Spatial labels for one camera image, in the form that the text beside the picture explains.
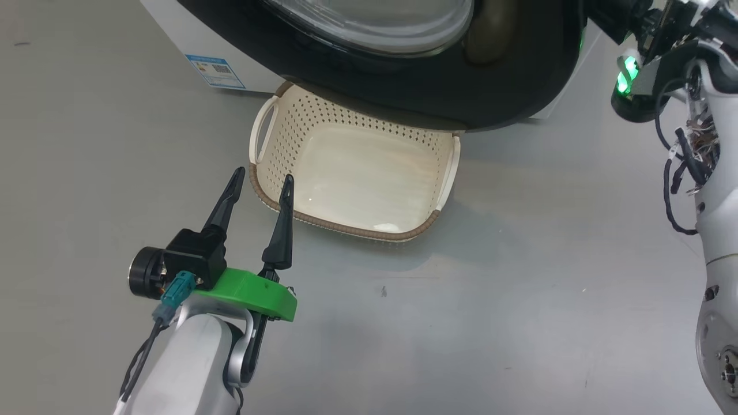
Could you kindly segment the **cream perforated laundry basket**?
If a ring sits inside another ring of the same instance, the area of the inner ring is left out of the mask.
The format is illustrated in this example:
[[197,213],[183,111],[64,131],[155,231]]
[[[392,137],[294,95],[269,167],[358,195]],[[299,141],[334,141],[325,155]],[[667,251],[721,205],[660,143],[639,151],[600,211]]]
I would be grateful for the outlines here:
[[379,120],[284,82],[251,129],[248,178],[272,210],[291,175],[296,220],[400,243],[438,220],[460,155],[457,133]]

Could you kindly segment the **blue white energy label sticker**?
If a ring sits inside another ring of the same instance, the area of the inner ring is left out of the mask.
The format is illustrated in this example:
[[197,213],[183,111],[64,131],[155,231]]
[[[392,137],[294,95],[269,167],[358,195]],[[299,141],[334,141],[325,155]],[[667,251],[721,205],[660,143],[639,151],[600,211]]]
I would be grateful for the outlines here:
[[189,54],[185,54],[185,57],[198,70],[209,86],[240,91],[246,90],[238,76],[232,71],[229,63],[224,59]]

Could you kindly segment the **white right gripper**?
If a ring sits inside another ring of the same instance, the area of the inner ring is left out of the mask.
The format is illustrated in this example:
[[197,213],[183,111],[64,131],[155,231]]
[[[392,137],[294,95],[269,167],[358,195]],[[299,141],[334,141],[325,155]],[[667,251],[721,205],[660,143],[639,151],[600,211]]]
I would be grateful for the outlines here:
[[675,90],[668,83],[688,78],[693,61],[720,62],[721,44],[708,27],[720,15],[721,0],[617,0],[617,6],[588,6],[588,19],[616,44],[630,35],[634,51],[617,59],[611,106],[617,116],[633,123],[654,120],[666,105],[661,93]]

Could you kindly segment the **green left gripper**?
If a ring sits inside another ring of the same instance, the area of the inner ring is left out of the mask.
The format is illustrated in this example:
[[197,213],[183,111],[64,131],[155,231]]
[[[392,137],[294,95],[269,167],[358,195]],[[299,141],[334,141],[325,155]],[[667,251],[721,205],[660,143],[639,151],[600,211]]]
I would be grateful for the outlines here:
[[[229,228],[233,207],[242,194],[246,176],[245,167],[234,170],[227,186],[216,202],[205,229]],[[279,213],[269,245],[262,253],[263,271],[288,270],[292,267],[293,253],[293,176],[287,175],[278,200]],[[129,267],[127,283],[131,293],[146,299],[160,300],[168,284],[174,279],[167,276],[163,262],[163,249],[142,248]],[[186,300],[216,300],[232,305],[235,310],[248,310],[273,320],[292,322],[298,301],[292,291],[278,282],[257,276],[247,270],[227,268],[216,286],[210,291],[195,287]]]

